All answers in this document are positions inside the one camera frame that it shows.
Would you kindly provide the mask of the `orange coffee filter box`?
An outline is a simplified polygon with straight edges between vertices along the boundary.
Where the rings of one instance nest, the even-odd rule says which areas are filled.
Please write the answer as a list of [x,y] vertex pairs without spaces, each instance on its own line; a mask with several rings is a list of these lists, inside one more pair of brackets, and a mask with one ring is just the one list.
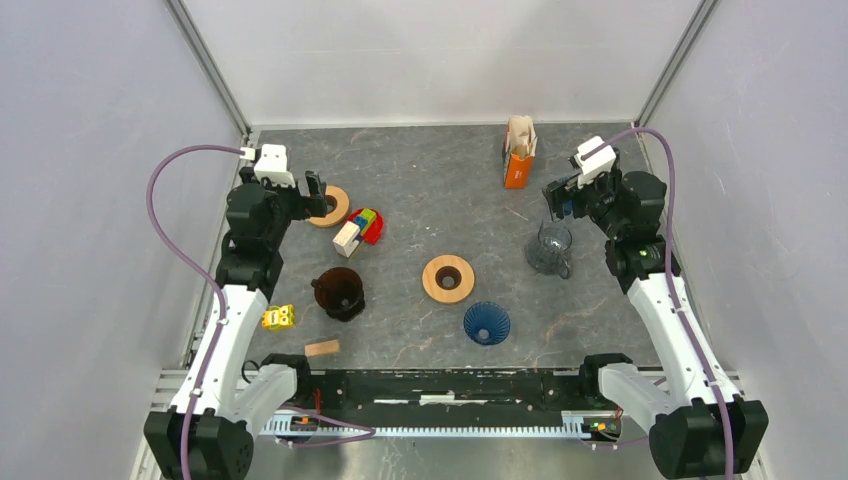
[[538,136],[528,115],[509,117],[503,142],[503,185],[505,189],[526,187],[535,159]]

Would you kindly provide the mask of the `dark brown dripper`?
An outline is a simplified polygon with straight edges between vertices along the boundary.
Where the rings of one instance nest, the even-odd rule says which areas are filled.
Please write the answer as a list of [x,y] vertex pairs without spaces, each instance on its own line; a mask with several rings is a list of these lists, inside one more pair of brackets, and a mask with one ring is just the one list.
[[360,276],[346,267],[331,268],[311,281],[314,297],[328,317],[349,322],[365,308]]

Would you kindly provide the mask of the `blue ribbed dripper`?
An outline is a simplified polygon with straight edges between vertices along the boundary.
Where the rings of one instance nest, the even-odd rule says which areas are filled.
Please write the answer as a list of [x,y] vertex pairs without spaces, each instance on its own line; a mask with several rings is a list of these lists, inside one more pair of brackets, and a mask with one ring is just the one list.
[[494,302],[477,302],[465,312],[463,328],[473,342],[493,346],[507,339],[511,330],[508,312]]

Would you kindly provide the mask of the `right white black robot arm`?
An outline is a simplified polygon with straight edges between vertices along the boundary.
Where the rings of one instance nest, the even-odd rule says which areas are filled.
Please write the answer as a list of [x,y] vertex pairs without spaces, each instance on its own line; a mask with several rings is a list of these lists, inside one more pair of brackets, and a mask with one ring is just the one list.
[[553,181],[543,195],[552,215],[586,217],[607,236],[608,269],[645,324],[667,384],[661,389],[622,354],[589,355],[577,382],[580,400],[591,408],[612,401],[628,414],[667,479],[747,472],[768,414],[720,367],[683,297],[679,265],[659,233],[666,184],[647,172],[615,170],[588,184]]

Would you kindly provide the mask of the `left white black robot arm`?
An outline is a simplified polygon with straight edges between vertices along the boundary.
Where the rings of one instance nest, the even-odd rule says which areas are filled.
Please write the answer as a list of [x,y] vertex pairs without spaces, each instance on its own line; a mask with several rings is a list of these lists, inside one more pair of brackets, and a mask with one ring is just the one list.
[[229,226],[221,244],[210,323],[194,361],[170,406],[153,411],[144,436],[166,479],[243,479],[254,441],[286,403],[306,405],[314,394],[302,355],[272,355],[243,390],[241,369],[255,327],[279,279],[284,235],[295,220],[327,212],[326,184],[305,174],[308,195],[296,185],[257,180],[249,168],[227,196]]

